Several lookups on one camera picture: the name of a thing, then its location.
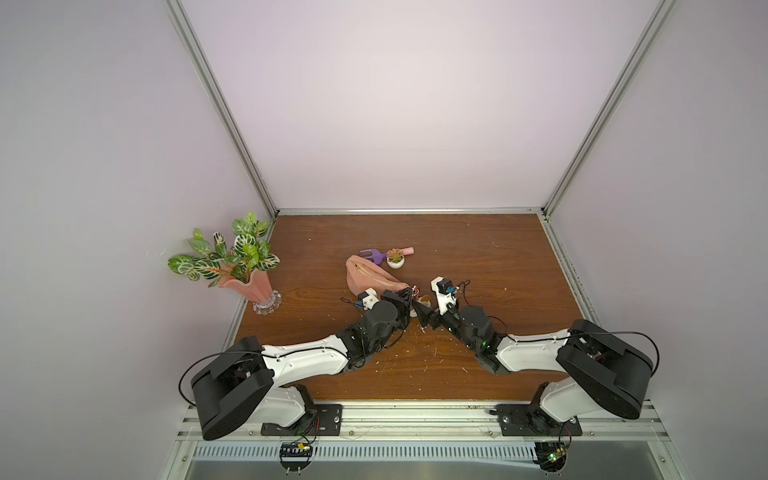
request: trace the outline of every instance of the black cable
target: black cable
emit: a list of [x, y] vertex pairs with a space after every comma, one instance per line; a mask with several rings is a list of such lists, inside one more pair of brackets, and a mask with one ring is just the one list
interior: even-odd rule
[[348, 303], [349, 305], [352, 305], [352, 306], [354, 306], [354, 307], [355, 307], [355, 310], [357, 310], [357, 313], [359, 313], [359, 314], [360, 314], [360, 317], [362, 317], [362, 312], [360, 311], [360, 309], [359, 309], [359, 308], [357, 308], [357, 307], [358, 307], [358, 305], [357, 305], [357, 302], [353, 302], [352, 300], [350, 300], [350, 299], [348, 299], [348, 298], [344, 298], [343, 296], [342, 296], [342, 297], [340, 297], [340, 299], [341, 299], [341, 301], [342, 301], [342, 302], [344, 302], [344, 303]]
[[[306, 435], [308, 433], [312, 432], [313, 427], [314, 427], [314, 430], [315, 430], [315, 436], [312, 439], [312, 441], [310, 441], [306, 437]], [[313, 415], [312, 419], [310, 420], [310, 427], [309, 427], [309, 429], [307, 429], [307, 431], [304, 432], [304, 433], [299, 433], [298, 434], [299, 438], [297, 440], [292, 441], [291, 445], [298, 445], [299, 444], [299, 440], [301, 440], [301, 439], [304, 439], [304, 441], [306, 442], [307, 445], [312, 445], [317, 440], [317, 431], [319, 430], [319, 428], [320, 428], [320, 412], [315, 412], [315, 415]]]
[[357, 332], [357, 335], [360, 337], [360, 345], [362, 346], [362, 358], [353, 367], [359, 369], [366, 365], [366, 338], [364, 335], [360, 334], [360, 332]]
[[508, 331], [508, 329], [507, 329], [507, 324], [506, 324], [506, 323], [504, 323], [504, 320], [502, 320], [502, 319], [498, 318], [497, 316], [493, 316], [493, 315], [488, 315], [488, 318], [495, 318], [495, 319], [497, 319], [499, 322], [501, 322], [501, 323], [502, 323], [502, 325], [504, 326], [504, 336], [507, 336], [507, 331]]
[[384, 345], [384, 348], [391, 349], [392, 347], [394, 347], [395, 344], [400, 341], [400, 339], [402, 338], [402, 334], [405, 333], [405, 332], [406, 332], [405, 330], [400, 330], [400, 336], [397, 337], [397, 340], [395, 340], [394, 342], [390, 343], [389, 345]]
[[650, 343], [654, 346], [654, 349], [656, 349], [656, 364], [654, 365], [654, 369], [650, 372], [650, 376], [654, 376], [656, 374], [656, 371], [659, 369], [659, 361], [661, 360], [661, 355], [659, 353], [659, 347], [656, 345], [656, 342], [654, 342], [654, 339], [650, 338], [648, 335], [642, 332], [595, 332], [595, 333], [586, 333], [586, 332], [577, 332], [572, 333], [568, 336], [564, 336], [561, 339], [538, 339], [538, 340], [517, 340], [513, 339], [517, 343], [533, 343], [533, 342], [541, 342], [543, 340], [566, 340], [571, 337], [579, 337], [579, 336], [589, 336], [589, 335], [642, 335], [645, 338], [647, 338]]
[[472, 306], [467, 301], [467, 285], [469, 285], [471, 280], [464, 280], [463, 282], [459, 282], [456, 288], [462, 289], [462, 297], [464, 297], [464, 303], [466, 306]]
[[184, 395], [184, 392], [182, 392], [182, 391], [181, 391], [181, 383], [184, 381], [184, 377], [185, 377], [185, 376], [187, 376], [187, 374], [190, 372], [190, 370], [192, 370], [192, 368], [194, 368], [194, 366], [195, 366], [195, 365], [197, 365], [198, 363], [202, 362], [203, 360], [205, 360], [205, 359], [209, 359], [209, 358], [210, 358], [210, 357], [212, 357], [212, 356], [219, 356], [219, 355], [224, 355], [224, 354], [226, 354], [226, 353], [246, 353], [246, 354], [250, 354], [250, 355], [262, 356], [262, 355], [261, 355], [261, 352], [248, 352], [248, 351], [246, 351], [246, 350], [241, 350], [241, 351], [236, 351], [236, 352], [219, 352], [219, 353], [211, 353], [210, 355], [206, 355], [206, 356], [204, 356], [203, 358], [201, 358], [201, 359], [197, 360], [195, 363], [193, 363], [192, 365], [190, 365], [190, 367], [189, 367], [188, 369], [184, 370], [184, 373], [182, 373], [182, 374], [181, 374], [181, 378], [179, 378], [179, 395], [181, 395], [181, 398], [182, 398], [182, 399], [186, 400], [186, 401], [187, 401], [187, 403], [189, 403], [189, 404], [190, 404], [190, 405], [192, 405], [193, 407], [196, 407], [196, 406], [197, 406], [197, 405], [196, 405], [194, 402], [192, 402], [192, 400], [189, 400], [189, 399], [187, 398], [187, 396], [186, 396], [186, 395]]
[[560, 432], [558, 433], [558, 443], [561, 443], [561, 438], [563, 436], [563, 428], [568, 430], [568, 444], [567, 445], [563, 444], [563, 466], [558, 468], [558, 472], [560, 472], [563, 468], [565, 468], [565, 464], [568, 463], [568, 449], [571, 447], [571, 443], [574, 442], [573, 435], [571, 435], [571, 429], [568, 428], [568, 426], [566, 425], [566, 422], [567, 420], [563, 422], [562, 425], [560, 425]]
[[188, 369], [184, 370], [184, 373], [182, 373], [181, 377], [179, 378], [179, 385], [178, 385], [179, 395], [181, 395], [181, 398], [184, 399], [187, 403], [189, 403], [193, 407], [197, 406], [194, 402], [189, 400], [186, 395], [184, 395], [184, 392], [181, 391], [181, 383], [184, 381], [184, 377], [187, 376], [187, 374], [190, 372], [190, 370], [192, 370], [192, 368], [194, 368], [195, 365], [197, 365], [198, 363], [202, 362], [203, 360], [209, 359], [209, 358], [211, 358], [213, 356], [225, 355], [227, 353], [241, 353], [241, 354], [247, 354], [247, 355], [260, 356], [260, 357], [263, 357], [263, 358], [266, 358], [266, 359], [279, 359], [279, 358], [283, 358], [284, 356], [288, 356], [291, 353], [311, 352], [312, 350], [333, 350], [334, 352], [336, 352], [339, 355], [341, 355], [342, 357], [344, 357], [347, 362], [349, 361], [349, 357], [344, 352], [342, 352], [341, 350], [335, 349], [335, 348], [333, 348], [331, 346], [313, 346], [313, 347], [306, 348], [306, 349], [291, 350], [290, 352], [287, 352], [285, 355], [282, 355], [282, 356], [272, 356], [272, 355], [267, 355], [267, 354], [262, 353], [262, 352], [253, 352], [253, 351], [248, 351], [248, 350], [234, 350], [234, 351], [226, 351], [226, 352], [219, 352], [219, 353], [211, 353], [210, 355], [206, 355], [203, 358], [198, 359], [195, 363], [190, 365]]

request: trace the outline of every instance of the mounting plate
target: mounting plate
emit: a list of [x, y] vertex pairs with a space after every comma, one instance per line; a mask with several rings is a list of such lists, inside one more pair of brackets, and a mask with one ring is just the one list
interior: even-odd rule
[[[317, 415], [319, 422], [319, 428], [317, 429], [317, 436], [329, 437], [339, 436], [341, 433], [341, 411], [343, 407], [340, 403], [320, 403], [316, 404]], [[276, 423], [264, 423], [261, 425], [261, 435], [264, 436], [296, 436], [296, 433], [289, 429], [285, 429]], [[312, 428], [307, 434], [307, 437], [315, 436], [315, 429]]]
[[557, 437], [562, 433], [562, 436], [567, 438], [568, 432], [573, 437], [581, 436], [581, 425], [575, 417], [573, 421], [565, 423], [568, 430], [563, 428], [562, 423], [556, 423], [550, 425], [549, 432], [543, 435], [533, 429], [528, 419], [527, 405], [502, 403], [496, 406], [495, 411], [498, 424], [502, 427], [502, 436], [505, 437]]

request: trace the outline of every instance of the pink pouch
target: pink pouch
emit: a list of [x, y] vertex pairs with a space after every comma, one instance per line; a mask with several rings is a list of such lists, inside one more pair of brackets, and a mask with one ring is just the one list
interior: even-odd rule
[[373, 288], [381, 296], [384, 290], [398, 292], [408, 288], [407, 283], [397, 280], [382, 267], [357, 255], [346, 260], [346, 284], [355, 296]]

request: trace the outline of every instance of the artificial plant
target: artificial plant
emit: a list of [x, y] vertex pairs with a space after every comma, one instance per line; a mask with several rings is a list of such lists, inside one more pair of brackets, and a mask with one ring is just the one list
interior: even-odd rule
[[399, 261], [402, 260], [402, 250], [399, 248], [393, 248], [386, 253], [386, 256], [389, 258], [390, 262], [399, 263]]
[[176, 255], [168, 259], [168, 266], [179, 275], [197, 281], [200, 277], [213, 282], [208, 287], [218, 285], [223, 276], [231, 275], [243, 283], [250, 282], [254, 269], [271, 270], [277, 267], [280, 259], [270, 253], [270, 243], [257, 240], [266, 235], [269, 222], [259, 222], [254, 212], [232, 222], [235, 242], [227, 249], [224, 235], [214, 233], [214, 244], [203, 238], [203, 232], [196, 228], [189, 240], [192, 250], [199, 255]]

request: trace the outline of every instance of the green leaf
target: green leaf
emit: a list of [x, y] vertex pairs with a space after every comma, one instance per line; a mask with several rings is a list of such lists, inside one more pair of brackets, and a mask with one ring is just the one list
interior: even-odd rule
[[232, 222], [232, 233], [235, 235], [253, 233], [253, 224], [246, 220], [235, 220]]
[[248, 280], [250, 280], [250, 279], [249, 279], [249, 278], [246, 276], [246, 270], [245, 270], [245, 267], [244, 267], [244, 266], [242, 266], [242, 265], [236, 265], [236, 266], [235, 266], [235, 267], [232, 269], [232, 276], [233, 276], [233, 277], [235, 277], [236, 279], [238, 279], [239, 281], [243, 282], [243, 283], [248, 283]]
[[259, 219], [256, 218], [256, 214], [254, 212], [248, 212], [245, 214], [243, 220], [250, 223], [251, 225], [256, 225], [256, 223], [259, 221]]
[[235, 237], [235, 244], [232, 246], [232, 253], [239, 255], [240, 257], [245, 257], [245, 250], [243, 250], [243, 245], [256, 245], [256, 237], [250, 233], [242, 233], [241, 235], [238, 235]]
[[259, 259], [259, 264], [256, 265], [256, 268], [259, 270], [272, 270], [273, 268], [277, 268], [277, 266], [280, 264], [280, 259], [277, 258], [277, 255], [274, 253], [270, 253], [264, 258]]
[[197, 252], [201, 257], [207, 257], [211, 252], [210, 243], [205, 240], [198, 240], [196, 238], [190, 239], [190, 247]]
[[204, 279], [211, 280], [219, 276], [219, 264], [207, 258], [197, 258], [194, 261], [194, 269]]
[[259, 249], [259, 258], [264, 258], [270, 254], [270, 243], [265, 240], [259, 240], [256, 248]]
[[216, 246], [216, 253], [222, 257], [227, 255], [227, 241], [224, 239], [224, 235], [219, 232], [214, 233], [214, 245]]
[[189, 255], [176, 255], [168, 259], [168, 267], [179, 275], [186, 275], [194, 268], [194, 258]]
[[248, 260], [255, 260], [259, 261], [259, 249], [256, 248], [255, 245], [249, 245], [245, 244], [243, 245], [243, 253], [245, 253], [245, 256]]
[[246, 259], [237, 255], [227, 255], [224, 257], [224, 262], [229, 265], [245, 265]]
[[269, 222], [255, 223], [253, 225], [254, 235], [256, 235], [257, 237], [263, 237], [264, 235], [266, 235], [266, 231], [269, 230], [269, 228], [270, 228]]

